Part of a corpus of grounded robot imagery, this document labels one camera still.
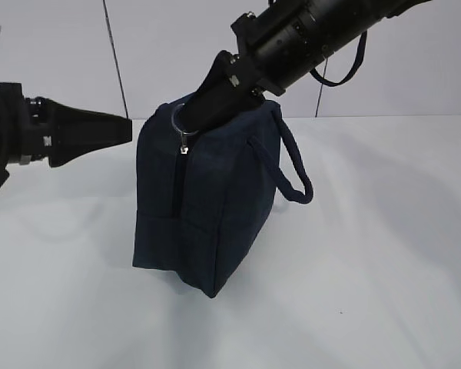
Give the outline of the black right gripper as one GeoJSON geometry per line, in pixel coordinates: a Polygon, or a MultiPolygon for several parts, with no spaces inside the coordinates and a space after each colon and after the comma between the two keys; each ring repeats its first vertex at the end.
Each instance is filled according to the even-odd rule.
{"type": "Polygon", "coordinates": [[[265,11],[244,13],[231,25],[239,56],[225,50],[217,54],[180,110],[186,132],[209,131],[260,107],[265,98],[257,85],[276,96],[285,93],[280,69],[288,58],[287,22],[286,13],[265,11]]]}

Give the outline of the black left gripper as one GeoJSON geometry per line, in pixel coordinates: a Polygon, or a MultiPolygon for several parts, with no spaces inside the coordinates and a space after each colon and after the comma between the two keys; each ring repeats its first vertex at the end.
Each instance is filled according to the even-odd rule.
{"type": "Polygon", "coordinates": [[[7,166],[48,157],[52,168],[132,141],[132,120],[68,107],[47,98],[26,98],[19,83],[0,82],[0,189],[7,166]]]}

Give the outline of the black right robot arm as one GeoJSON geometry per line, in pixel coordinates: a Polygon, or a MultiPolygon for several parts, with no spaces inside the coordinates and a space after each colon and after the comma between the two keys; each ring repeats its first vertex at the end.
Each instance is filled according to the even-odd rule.
{"type": "Polygon", "coordinates": [[[237,53],[220,51],[200,87],[177,113],[187,132],[208,131],[245,111],[259,108],[264,93],[280,97],[293,83],[311,75],[333,87],[316,68],[354,39],[349,81],[363,63],[367,31],[385,18],[402,15],[416,1],[271,1],[259,15],[242,14],[231,29],[237,53]]]}

